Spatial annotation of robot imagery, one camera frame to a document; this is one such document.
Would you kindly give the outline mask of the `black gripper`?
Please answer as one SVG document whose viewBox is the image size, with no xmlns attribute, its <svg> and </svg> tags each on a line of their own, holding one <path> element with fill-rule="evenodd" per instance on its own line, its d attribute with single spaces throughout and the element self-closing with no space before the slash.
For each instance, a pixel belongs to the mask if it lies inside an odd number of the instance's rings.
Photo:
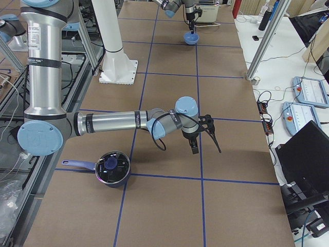
<svg viewBox="0 0 329 247">
<path fill-rule="evenodd" d="M 197 132 L 187 133 L 187 132 L 182 131 L 182 134 L 183 134 L 183 137 L 189 141 L 192 153 L 198 154 L 197 138 L 199 136 L 199 133 L 197 133 Z"/>
<path fill-rule="evenodd" d="M 194 34 L 195 15 L 197 14 L 198 17 L 200 17 L 202 15 L 202 10 L 201 8 L 198 7 L 185 7 L 185 14 L 186 14 L 187 23 L 189 25 L 189 30 L 191 34 Z"/>
</svg>

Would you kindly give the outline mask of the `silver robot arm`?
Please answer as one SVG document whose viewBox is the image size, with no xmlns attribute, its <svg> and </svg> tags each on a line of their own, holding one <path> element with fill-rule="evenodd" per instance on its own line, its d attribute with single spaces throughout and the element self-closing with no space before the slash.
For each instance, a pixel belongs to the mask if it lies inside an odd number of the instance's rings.
<svg viewBox="0 0 329 247">
<path fill-rule="evenodd" d="M 194 33 L 194 1 L 154 1 L 167 16 L 184 5 L 190 30 Z M 133 84 L 137 60 L 124 53 L 114 1 L 92 1 L 105 49 L 100 82 Z M 191 97 L 181 97 L 173 110 L 148 110 L 110 114 L 66 113 L 62 108 L 62 29 L 79 20 L 78 1 L 21 1 L 21 15 L 28 24 L 30 75 L 29 107 L 20 127 L 19 145 L 34 156 L 57 152 L 64 141 L 85 133 L 147 128 L 153 140 L 181 129 L 193 154 L 197 151 L 198 108 Z"/>
<path fill-rule="evenodd" d="M 172 18 L 178 9 L 183 5 L 186 15 L 186 24 L 192 34 L 195 33 L 196 15 L 202 16 L 203 11 L 197 8 L 192 0 L 153 0 L 162 10 L 164 10 L 167 17 Z"/>
</svg>

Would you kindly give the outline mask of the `grey robot arm background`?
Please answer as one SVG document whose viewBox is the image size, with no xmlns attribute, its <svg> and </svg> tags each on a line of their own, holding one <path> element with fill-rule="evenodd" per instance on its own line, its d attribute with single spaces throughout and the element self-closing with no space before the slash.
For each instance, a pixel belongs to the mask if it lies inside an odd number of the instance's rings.
<svg viewBox="0 0 329 247">
<path fill-rule="evenodd" d="M 26 29 L 16 15 L 1 16 L 1 38 L 5 43 L 14 39 L 20 47 L 27 43 Z"/>
</svg>

